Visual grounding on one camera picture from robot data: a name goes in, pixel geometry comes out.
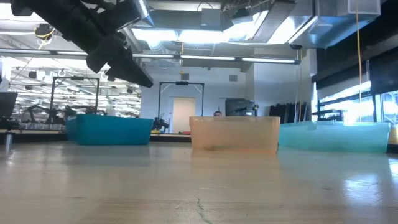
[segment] computer monitor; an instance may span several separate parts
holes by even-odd
[[[254,116],[254,100],[225,100],[225,116]]]
[[[18,93],[0,93],[0,117],[10,118]]]

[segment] yellow cable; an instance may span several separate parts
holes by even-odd
[[[358,15],[358,0],[356,0],[356,42],[358,48],[358,64],[359,64],[359,122],[361,122],[361,101],[362,101],[362,59],[361,59],[361,35],[359,34],[359,15]]]
[[[45,39],[43,40],[42,44],[40,44],[39,46],[39,50],[44,47],[44,45],[47,43],[47,39],[48,39],[49,35],[45,37]]]
[[[37,29],[37,28],[35,28],[35,29],[34,29],[34,33],[35,33],[36,37],[48,37],[49,35],[53,34],[53,33],[54,33],[54,31],[55,31],[55,29],[52,29],[52,31],[51,31],[51,32],[49,32],[48,34],[44,34],[44,35],[37,35],[37,34],[36,34],[36,29]]]

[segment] black robotic arm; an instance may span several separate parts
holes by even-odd
[[[117,1],[82,0],[94,4],[86,7],[80,0],[12,0],[15,16],[30,16],[33,12],[46,20],[87,52],[87,66],[98,73],[107,63],[110,77],[120,78],[145,87],[153,85],[152,78],[133,60],[126,36],[118,32],[124,26],[148,16],[145,0]]]

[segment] ceiling vent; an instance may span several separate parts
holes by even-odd
[[[229,81],[230,82],[237,82],[238,81],[238,75],[229,75]]]
[[[189,80],[189,73],[181,74],[181,80]]]

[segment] person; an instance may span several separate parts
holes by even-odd
[[[216,111],[214,112],[213,116],[223,116],[223,114],[220,111]]]

